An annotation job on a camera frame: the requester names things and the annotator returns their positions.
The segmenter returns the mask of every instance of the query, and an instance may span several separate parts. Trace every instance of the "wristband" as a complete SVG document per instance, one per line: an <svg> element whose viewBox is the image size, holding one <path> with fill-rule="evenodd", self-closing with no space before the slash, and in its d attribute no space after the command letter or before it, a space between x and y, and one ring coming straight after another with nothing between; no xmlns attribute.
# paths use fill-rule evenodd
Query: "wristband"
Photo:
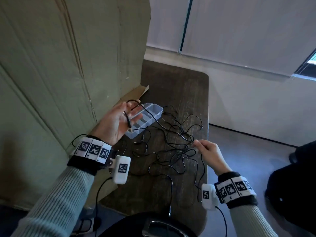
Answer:
<svg viewBox="0 0 316 237"><path fill-rule="evenodd" d="M245 177L238 172L227 172L218 177L215 183L216 195L220 203L229 209L241 205L257 205L256 193Z"/></svg>
<svg viewBox="0 0 316 237"><path fill-rule="evenodd" d="M101 166L106 163L111 148L112 146L97 137L88 135L81 138L67 165L81 169L91 175L96 175Z"/></svg>

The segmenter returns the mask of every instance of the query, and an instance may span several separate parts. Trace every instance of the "wooden table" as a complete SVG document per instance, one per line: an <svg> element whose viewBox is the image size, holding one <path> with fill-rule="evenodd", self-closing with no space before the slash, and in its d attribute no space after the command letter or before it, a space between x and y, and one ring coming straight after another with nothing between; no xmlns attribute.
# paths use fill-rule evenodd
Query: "wooden table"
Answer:
<svg viewBox="0 0 316 237"><path fill-rule="evenodd" d="M142 67L141 85L149 85L149 90L141 98L142 103L152 102L160 106L172 105L178 112L178 119L184 121L189 114L195 114L203 122L203 129L194 126L189 134L195 139L208 139L208 90L209 77L205 73L192 71L180 67L169 66L144 60ZM166 121L174 123L171 116L163 115ZM190 116L184 124L186 130L199 120ZM152 128L152 138L149 141L148 153L168 149L164 142L162 131ZM155 154L146 157L132 156L132 150L137 152L144 151L144 145L134 145L133 141L126 136L127 150L124 155L131 156L130 173L146 173L149 165L156 159ZM168 136L170 142L183 143L181 137L175 134ZM171 153L160 154L160 160L169 160ZM200 155L193 156L198 161L199 170L197 182L203 173L203 164ZM192 229L197 235L203 231L206 223L206 210L197 201L198 189L194 185L194 178L197 165L194 161L184 159L186 171L184 174L177 174L171 167L154 165L151 168L152 174L168 174L173 180L173 197L171 217ZM178 171L183 171L181 161L174 167ZM207 166L205 165L205 175L202 183L207 183ZM126 215L133 215L140 212L154 211L166 213L169 211L171 200L171 181L166 176L152 177L145 175L136 177L129 175L125 185L119 185L111 194L101 200L101 203L108 208L114 209Z"/></svg>

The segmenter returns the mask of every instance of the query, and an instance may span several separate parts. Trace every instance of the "plastic organizer box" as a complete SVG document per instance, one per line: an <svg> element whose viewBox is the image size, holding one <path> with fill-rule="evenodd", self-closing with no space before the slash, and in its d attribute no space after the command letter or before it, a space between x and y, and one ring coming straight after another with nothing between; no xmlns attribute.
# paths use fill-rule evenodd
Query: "plastic organizer box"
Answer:
<svg viewBox="0 0 316 237"><path fill-rule="evenodd" d="M153 103L144 103L143 104L143 107L149 111L155 118L156 120L158 120L160 117L161 117L161 114L162 114L162 111L163 111L163 108L160 107L159 105L157 104L153 104ZM140 112L138 112L136 115L142 113L143 114L143 117L140 118L133 126L133 132L129 132L129 131L126 131L125 132L125 135L130 138L130 139L134 139L139 133L143 132L144 129L141 129L141 130L137 130L137 129L140 129L140 128L146 128L147 126L151 125L152 123L155 122L154 118L147 112L145 111L144 109Z"/></svg>

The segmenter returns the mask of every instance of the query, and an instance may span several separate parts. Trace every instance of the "hand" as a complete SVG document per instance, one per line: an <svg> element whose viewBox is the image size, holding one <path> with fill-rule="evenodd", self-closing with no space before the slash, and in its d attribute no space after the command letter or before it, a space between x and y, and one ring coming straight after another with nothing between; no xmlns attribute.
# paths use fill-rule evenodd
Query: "hand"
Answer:
<svg viewBox="0 0 316 237"><path fill-rule="evenodd" d="M127 119L123 112L126 111L128 117L132 117L140 110L142 110L142 107L139 106L131 111L131 109L137 105L138 103L134 101L128 103L121 102L117 104L108 113L105 114L100 122L89 133L89 135L98 137L104 142L113 146L128 130ZM142 116L142 114L138 114L137 116L132 118L130 120L131 125L135 124L140 118L142 118Z"/></svg>
<svg viewBox="0 0 316 237"><path fill-rule="evenodd" d="M207 140L194 140L192 147L198 148L206 163L213 168L217 176L231 172L232 169L224 160L218 145Z"/></svg>

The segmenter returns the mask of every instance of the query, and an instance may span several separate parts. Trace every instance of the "gray knit sweater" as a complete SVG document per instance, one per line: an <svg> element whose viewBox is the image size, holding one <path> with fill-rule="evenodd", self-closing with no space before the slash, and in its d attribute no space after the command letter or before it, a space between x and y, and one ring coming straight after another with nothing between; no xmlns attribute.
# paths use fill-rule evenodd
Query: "gray knit sweater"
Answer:
<svg viewBox="0 0 316 237"><path fill-rule="evenodd" d="M11 236L68 237L88 197L93 180L93 175L67 167L29 214L20 220ZM257 206L232 208L230 214L239 237L277 236Z"/></svg>

